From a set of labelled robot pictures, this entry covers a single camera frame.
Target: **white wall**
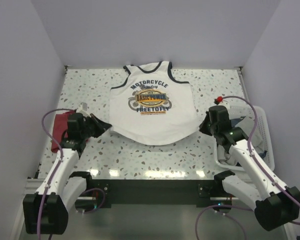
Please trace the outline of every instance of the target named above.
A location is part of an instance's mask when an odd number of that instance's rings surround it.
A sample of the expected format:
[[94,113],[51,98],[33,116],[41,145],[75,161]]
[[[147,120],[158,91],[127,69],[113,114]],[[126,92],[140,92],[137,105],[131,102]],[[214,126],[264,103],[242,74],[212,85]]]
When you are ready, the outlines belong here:
[[243,66],[280,0],[32,0],[65,65]]
[[9,239],[27,176],[39,163],[41,116],[64,67],[29,0],[0,0],[0,240]]
[[300,190],[300,0],[281,1],[243,78],[252,103],[266,111],[275,171]]

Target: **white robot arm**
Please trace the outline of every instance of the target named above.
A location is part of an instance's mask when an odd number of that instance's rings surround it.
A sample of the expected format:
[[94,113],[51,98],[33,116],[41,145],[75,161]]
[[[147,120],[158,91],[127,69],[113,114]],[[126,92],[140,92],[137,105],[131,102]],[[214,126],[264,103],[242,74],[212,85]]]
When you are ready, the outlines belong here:
[[27,233],[36,234],[38,225],[41,234],[64,233],[69,210],[85,190],[93,188],[90,173],[72,172],[74,166],[86,147],[87,139],[98,138],[110,127],[109,123],[88,114],[86,103],[82,103],[76,113],[69,115],[67,137],[63,137],[60,143],[63,157],[59,150],[41,186],[34,194],[27,194],[23,199]]
[[290,196],[300,203],[300,191],[279,179],[253,147],[249,150],[247,135],[241,128],[232,127],[224,105],[209,108],[199,131],[213,136],[249,175],[256,188],[230,170],[215,175],[214,180],[221,191],[236,196],[249,206],[265,230],[271,231],[299,217],[300,208]]

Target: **red knob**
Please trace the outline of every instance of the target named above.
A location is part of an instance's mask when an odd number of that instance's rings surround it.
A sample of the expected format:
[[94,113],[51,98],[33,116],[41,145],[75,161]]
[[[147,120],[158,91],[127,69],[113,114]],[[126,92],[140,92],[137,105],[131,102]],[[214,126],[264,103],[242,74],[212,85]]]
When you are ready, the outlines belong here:
[[218,96],[218,97],[216,98],[216,101],[217,101],[218,103],[221,103],[223,100],[224,100],[224,98],[223,98],[222,96]]

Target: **tank top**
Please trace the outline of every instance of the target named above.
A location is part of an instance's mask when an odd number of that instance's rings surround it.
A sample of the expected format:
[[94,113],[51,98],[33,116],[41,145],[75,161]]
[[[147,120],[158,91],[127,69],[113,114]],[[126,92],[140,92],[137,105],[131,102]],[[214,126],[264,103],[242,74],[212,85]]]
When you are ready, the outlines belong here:
[[197,115],[191,86],[173,78],[171,62],[123,68],[129,76],[110,90],[113,131],[145,145],[166,145],[198,130],[202,119]]

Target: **red cloth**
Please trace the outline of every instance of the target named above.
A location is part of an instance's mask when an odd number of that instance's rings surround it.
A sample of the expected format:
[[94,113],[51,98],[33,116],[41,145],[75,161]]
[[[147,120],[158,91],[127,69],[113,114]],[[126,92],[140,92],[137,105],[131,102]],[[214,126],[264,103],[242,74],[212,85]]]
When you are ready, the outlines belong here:
[[[67,125],[68,116],[74,113],[75,111],[73,110],[73,111],[67,111],[65,113],[55,115],[52,136],[58,141],[58,143],[61,142],[61,137],[64,131],[68,129],[68,125]],[[52,141],[51,152],[56,153],[58,152],[58,150],[59,150],[58,145],[54,141]]]

